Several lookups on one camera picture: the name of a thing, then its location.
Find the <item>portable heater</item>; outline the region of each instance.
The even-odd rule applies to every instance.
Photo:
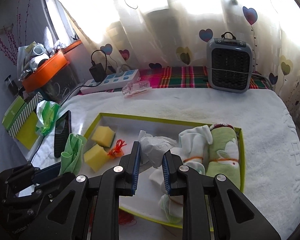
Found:
[[[243,93],[250,84],[252,49],[232,33],[232,39],[226,39],[226,33],[207,44],[208,81],[215,89]]]

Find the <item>green plastic bag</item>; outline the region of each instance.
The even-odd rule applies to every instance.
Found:
[[[70,133],[65,151],[61,153],[60,174],[71,172],[78,175],[82,166],[82,149],[87,143],[87,139],[79,134]]]
[[[38,135],[46,136],[51,132],[57,118],[60,106],[52,101],[41,101],[37,105],[38,122],[35,127],[35,132]]]

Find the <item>power strip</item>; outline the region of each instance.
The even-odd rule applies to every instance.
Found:
[[[123,88],[129,82],[137,82],[140,77],[138,69],[125,71],[122,76],[116,77],[115,74],[108,75],[100,85],[94,79],[88,80],[84,85],[90,87],[82,87],[81,93],[86,95],[90,93],[111,90],[116,88]]]

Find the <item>red heart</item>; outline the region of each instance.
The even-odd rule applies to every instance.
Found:
[[[130,56],[130,52],[125,49],[125,50],[119,50],[121,56],[123,57],[124,60],[128,60],[129,56]]]

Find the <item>sponge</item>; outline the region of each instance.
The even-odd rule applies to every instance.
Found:
[[[89,165],[94,172],[97,172],[108,160],[110,155],[98,144],[86,151],[83,155],[84,162]]]
[[[95,141],[102,147],[110,148],[114,135],[114,131],[112,131],[109,126],[98,126],[92,135],[91,140]]]

